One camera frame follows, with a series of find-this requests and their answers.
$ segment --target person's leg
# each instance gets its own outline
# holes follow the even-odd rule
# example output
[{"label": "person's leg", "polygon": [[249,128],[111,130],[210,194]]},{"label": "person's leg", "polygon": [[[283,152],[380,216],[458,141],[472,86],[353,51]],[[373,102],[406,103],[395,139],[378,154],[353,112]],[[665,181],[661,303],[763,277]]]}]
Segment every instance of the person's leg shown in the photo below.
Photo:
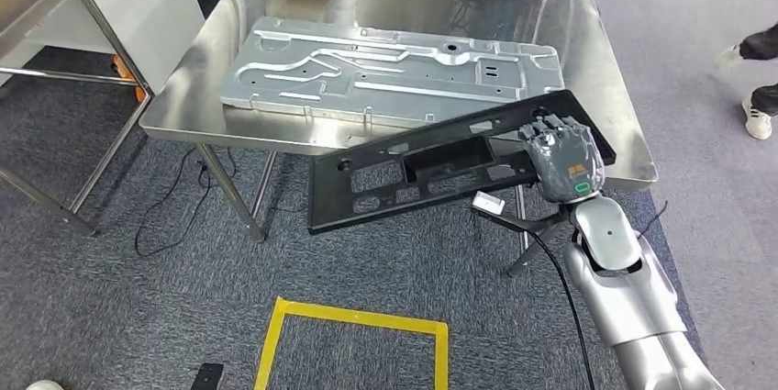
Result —
[{"label": "person's leg", "polygon": [[772,135],[772,117],[778,115],[778,84],[754,90],[743,101],[743,110],[749,134],[756,139],[768,139]]},{"label": "person's leg", "polygon": [[740,44],[727,48],[716,58],[719,69],[739,64],[743,60],[766,61],[778,58],[778,24],[746,37]]}]

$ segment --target gray carpet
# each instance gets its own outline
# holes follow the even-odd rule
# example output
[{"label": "gray carpet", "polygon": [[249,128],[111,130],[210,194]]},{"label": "gray carpet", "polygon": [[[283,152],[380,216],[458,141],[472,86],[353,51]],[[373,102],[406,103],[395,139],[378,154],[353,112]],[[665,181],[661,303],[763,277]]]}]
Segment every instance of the gray carpet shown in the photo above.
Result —
[{"label": "gray carpet", "polygon": [[[107,57],[66,50],[46,49],[31,66],[110,73]],[[60,199],[72,198],[132,107],[127,89],[13,78],[0,88],[0,160]],[[311,237],[308,160],[284,155],[261,212],[264,244],[249,238],[214,189],[180,246],[140,258],[133,249],[139,223],[189,149],[134,131],[84,207],[103,230],[96,239],[0,185],[6,388],[45,377],[68,390],[186,389],[202,362],[226,365],[222,389],[250,388],[277,295],[447,322],[450,388],[584,388],[572,316],[550,262],[540,257],[518,278],[502,275],[517,236],[473,216],[466,202]],[[218,154],[229,170],[225,150]],[[265,154],[233,154],[236,186],[250,198]],[[200,167],[193,153],[178,188],[139,233],[142,251],[181,237],[205,191]],[[512,194],[501,194],[511,206]],[[648,193],[611,195],[636,228],[656,214]],[[537,192],[528,201],[531,216],[550,212]],[[568,236],[552,247],[559,252]],[[660,223],[649,237],[679,288],[699,350]],[[615,358],[576,301],[598,388],[624,388]],[[430,388],[431,349],[425,335],[291,317],[271,388]]]}]

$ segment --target orange part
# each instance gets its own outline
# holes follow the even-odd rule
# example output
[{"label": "orange part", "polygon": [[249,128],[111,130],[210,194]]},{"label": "orange part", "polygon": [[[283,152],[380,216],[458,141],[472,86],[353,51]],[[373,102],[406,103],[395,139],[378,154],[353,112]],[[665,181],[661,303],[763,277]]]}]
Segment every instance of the orange part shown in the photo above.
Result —
[{"label": "orange part", "polygon": [[[114,66],[117,68],[117,73],[121,78],[127,78],[130,80],[134,80],[135,77],[132,76],[132,73],[129,72],[129,69],[127,68],[127,65],[123,61],[121,61],[121,58],[119,58],[118,55],[114,55]],[[135,99],[140,102],[143,101],[143,89],[140,87],[135,88]]]}]

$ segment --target floor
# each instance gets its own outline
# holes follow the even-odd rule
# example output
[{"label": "floor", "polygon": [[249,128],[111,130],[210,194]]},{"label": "floor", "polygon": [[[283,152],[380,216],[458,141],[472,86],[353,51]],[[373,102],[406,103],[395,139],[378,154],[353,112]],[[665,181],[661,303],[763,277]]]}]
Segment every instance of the floor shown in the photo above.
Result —
[{"label": "floor", "polygon": [[[108,73],[108,61],[46,49],[30,67]],[[60,199],[72,198],[132,100],[123,88],[15,77],[0,89],[0,156]],[[90,128],[79,129],[83,124]],[[221,190],[198,183],[208,186],[207,173],[198,181],[202,164],[190,149],[134,131],[84,206],[86,218],[102,229],[94,239],[0,185],[6,388],[46,377],[68,390],[184,389],[202,362],[225,364],[223,390],[250,388],[278,295],[447,322],[450,388],[584,386],[572,316],[551,264],[539,258],[518,278],[504,276],[517,236],[473,216],[466,203],[311,237],[308,161],[284,155],[260,215],[269,237],[258,245]],[[250,198],[265,154],[218,155]],[[176,189],[158,204],[179,172]],[[510,205],[512,193],[502,193]],[[638,228],[656,214],[647,193],[612,195]],[[534,217],[551,210],[536,191],[528,202]],[[559,251],[568,237],[560,235],[552,247]],[[654,227],[650,237],[681,291],[698,349],[661,229]],[[576,301],[597,388],[623,388],[612,352]],[[269,388],[375,388],[377,382],[430,388],[432,349],[424,335],[289,318]]]},{"label": "floor", "polygon": [[726,46],[774,24],[776,0],[597,0],[660,181],[662,224],[712,370],[726,388],[778,380],[778,140],[740,101],[778,62],[716,71]]}]

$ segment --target black plastic frame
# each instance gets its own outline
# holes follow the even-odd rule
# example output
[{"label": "black plastic frame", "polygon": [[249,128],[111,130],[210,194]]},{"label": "black plastic frame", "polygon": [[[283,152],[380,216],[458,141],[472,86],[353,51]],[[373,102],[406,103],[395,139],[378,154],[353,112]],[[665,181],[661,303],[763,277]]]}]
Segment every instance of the black plastic frame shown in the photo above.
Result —
[{"label": "black plastic frame", "polygon": [[[308,230],[317,234],[446,203],[477,191],[535,183],[535,167],[515,131],[537,116],[550,113],[574,117],[589,126],[603,162],[610,165],[616,161],[613,148],[572,92],[552,92],[314,158]],[[385,162],[399,167],[401,180],[355,193],[352,176],[360,169]],[[493,168],[498,171],[490,173]],[[454,178],[458,178],[453,181],[455,186],[446,188],[445,183]],[[359,212],[355,212],[355,206],[365,204],[366,210],[357,207]]]}]

